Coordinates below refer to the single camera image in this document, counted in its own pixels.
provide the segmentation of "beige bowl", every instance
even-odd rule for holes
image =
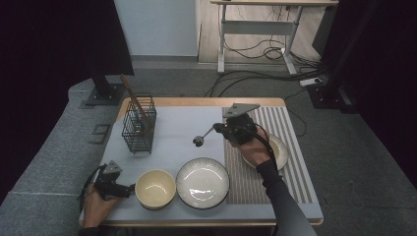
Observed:
[[[136,197],[142,206],[159,209],[167,206],[175,196],[174,178],[163,170],[150,170],[139,177],[135,186]]]

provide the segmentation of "gray carpet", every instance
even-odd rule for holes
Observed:
[[[135,73],[135,78],[128,77],[134,91],[154,96],[203,96],[218,77],[215,70],[198,69]],[[118,76],[108,80],[120,83]],[[230,82],[220,84],[214,95]],[[108,138],[93,135],[94,127],[111,125],[119,110],[118,106],[85,109],[83,100],[92,89],[92,81],[87,80],[69,90],[70,101],[55,129],[0,207],[0,235],[76,234],[77,195],[105,149],[105,143],[92,142]],[[286,97],[300,90],[298,82],[247,80],[224,96]],[[315,227],[317,233],[417,235],[416,189],[361,116],[314,109],[305,91],[286,104],[306,124],[290,115],[295,133],[305,133],[298,142],[325,216],[325,222]],[[246,232],[239,235],[254,235]]]

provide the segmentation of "human hand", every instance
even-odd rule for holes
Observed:
[[[257,127],[258,135],[267,140],[267,134],[263,129]],[[242,155],[248,160],[252,165],[257,166],[264,161],[269,160],[268,150],[263,143],[258,139],[253,138],[251,141],[239,146],[236,143],[230,142],[230,144],[238,148]]]
[[[93,185],[90,185],[84,202],[83,227],[97,227],[120,200],[121,198],[115,198],[105,201],[101,198],[97,189]]]

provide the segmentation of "black curtain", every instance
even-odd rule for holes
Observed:
[[[1,1],[0,201],[93,72],[134,75],[112,0]]]
[[[410,181],[417,187],[414,158],[417,156],[417,3],[415,1],[341,0],[331,28],[323,61],[329,73],[351,35],[370,14],[363,32],[338,71],[342,84],[354,87],[360,114]]]

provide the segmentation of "white plate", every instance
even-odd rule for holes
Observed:
[[[277,136],[269,134],[269,144],[272,147],[273,153],[275,154],[276,166],[279,169],[282,169],[288,161],[289,152],[285,143]],[[255,166],[251,164],[245,157],[242,155],[245,162],[255,169]]]
[[[200,209],[219,205],[229,191],[229,175],[214,159],[200,157],[187,162],[177,175],[177,193],[188,206]]]

